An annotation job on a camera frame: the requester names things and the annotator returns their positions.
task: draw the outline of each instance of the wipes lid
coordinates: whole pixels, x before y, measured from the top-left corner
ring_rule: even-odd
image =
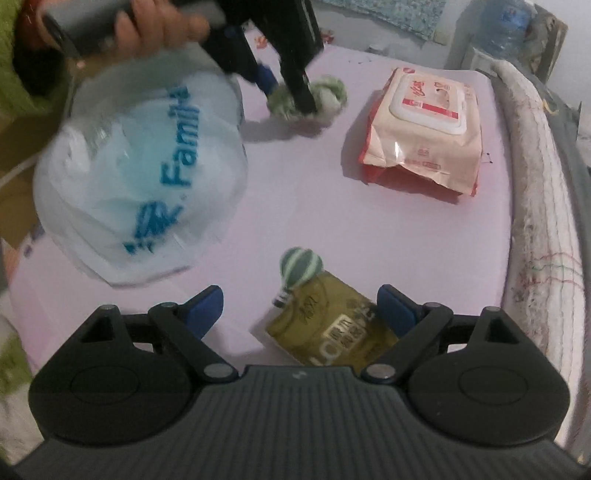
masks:
[[[464,84],[422,73],[405,73],[390,103],[390,113],[407,122],[449,135],[467,129]]]

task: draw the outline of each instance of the blue water bottle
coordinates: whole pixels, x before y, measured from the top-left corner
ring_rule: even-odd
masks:
[[[476,48],[497,59],[516,57],[534,15],[531,0],[488,0],[474,37]]]

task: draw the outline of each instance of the blue patterned cloth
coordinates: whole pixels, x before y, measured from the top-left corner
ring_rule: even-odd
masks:
[[[423,40],[432,40],[447,0],[319,0],[377,17]]]

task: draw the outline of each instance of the striped balloon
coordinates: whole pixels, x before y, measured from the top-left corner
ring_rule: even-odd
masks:
[[[291,291],[312,280],[323,270],[322,259],[312,250],[290,248],[281,258],[283,288]]]

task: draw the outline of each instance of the pink tablecloth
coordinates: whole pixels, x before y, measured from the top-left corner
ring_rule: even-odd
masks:
[[[270,47],[256,53],[278,71]],[[238,368],[286,362],[261,331],[280,287],[280,256],[297,245],[315,250],[327,270],[370,299],[391,283],[418,302],[443,302],[458,313],[499,305],[511,237],[511,183],[505,128],[486,77],[445,74],[478,94],[487,154],[476,197],[454,202],[422,181],[391,190],[360,180],[357,157],[370,105],[392,70],[403,65],[328,46],[309,76],[341,78],[349,105],[316,136],[270,120],[264,96],[243,85],[248,189],[227,236],[191,270],[115,290],[77,272],[46,236],[35,242],[11,287],[16,327],[34,365],[44,364],[98,305],[144,312],[161,301],[182,303],[210,284],[223,289],[225,311],[206,343]]]

